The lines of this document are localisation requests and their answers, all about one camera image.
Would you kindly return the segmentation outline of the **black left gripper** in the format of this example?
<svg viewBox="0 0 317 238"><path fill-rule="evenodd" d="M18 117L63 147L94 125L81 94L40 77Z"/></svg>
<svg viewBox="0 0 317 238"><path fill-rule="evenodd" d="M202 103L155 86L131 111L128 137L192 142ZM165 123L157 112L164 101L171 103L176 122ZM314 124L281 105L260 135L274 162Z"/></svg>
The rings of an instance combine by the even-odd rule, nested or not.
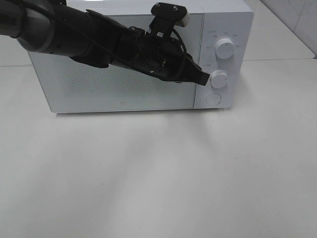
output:
<svg viewBox="0 0 317 238"><path fill-rule="evenodd" d="M168 38L151 36L141 28L114 27L108 32L112 65L138 71L163 81L192 82L205 86L210 74L185 58L179 34L173 29Z"/></svg>

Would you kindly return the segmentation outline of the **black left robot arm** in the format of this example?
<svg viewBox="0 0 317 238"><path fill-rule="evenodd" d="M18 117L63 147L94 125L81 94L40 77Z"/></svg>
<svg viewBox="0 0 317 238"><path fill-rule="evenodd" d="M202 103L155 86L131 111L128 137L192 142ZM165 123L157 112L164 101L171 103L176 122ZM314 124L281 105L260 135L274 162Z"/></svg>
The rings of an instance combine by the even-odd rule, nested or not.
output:
<svg viewBox="0 0 317 238"><path fill-rule="evenodd" d="M126 27L64 0L3 0L0 33L29 52L66 56L97 68L115 65L170 82L206 85L209 74L188 54L175 30L185 27L186 7L158 2L148 30Z"/></svg>

